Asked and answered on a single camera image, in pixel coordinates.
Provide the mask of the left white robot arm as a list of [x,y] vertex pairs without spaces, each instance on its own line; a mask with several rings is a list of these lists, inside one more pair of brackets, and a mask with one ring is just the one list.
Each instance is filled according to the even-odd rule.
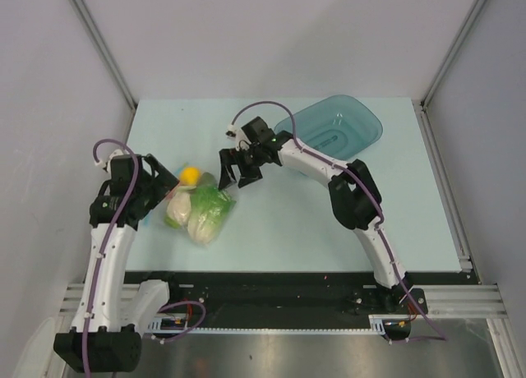
[[180,306],[181,291],[150,279],[130,302],[122,300],[127,260],[139,223],[178,184],[153,155],[120,154],[90,206],[90,260],[70,329],[56,334],[54,352],[75,372],[131,372],[141,356],[141,340],[161,309]]

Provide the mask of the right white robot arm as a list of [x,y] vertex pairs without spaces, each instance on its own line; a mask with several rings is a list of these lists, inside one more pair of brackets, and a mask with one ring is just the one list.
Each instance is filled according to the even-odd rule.
[[242,188],[261,180],[264,164],[291,168],[319,182],[329,192],[336,220],[356,234],[366,252],[381,288],[381,307],[398,313],[408,305],[413,282],[388,243],[381,194],[364,162],[356,159],[346,163],[322,154],[304,145],[293,133],[274,133],[259,117],[240,128],[230,124],[226,135],[235,146],[219,152],[219,189],[232,185]]

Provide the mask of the clear zip top bag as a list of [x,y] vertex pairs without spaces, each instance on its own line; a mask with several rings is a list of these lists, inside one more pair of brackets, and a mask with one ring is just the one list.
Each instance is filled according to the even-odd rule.
[[197,245],[211,244],[221,233],[236,205],[235,198],[219,189],[217,178],[201,168],[183,163],[173,174],[177,185],[141,222],[142,228],[186,233]]

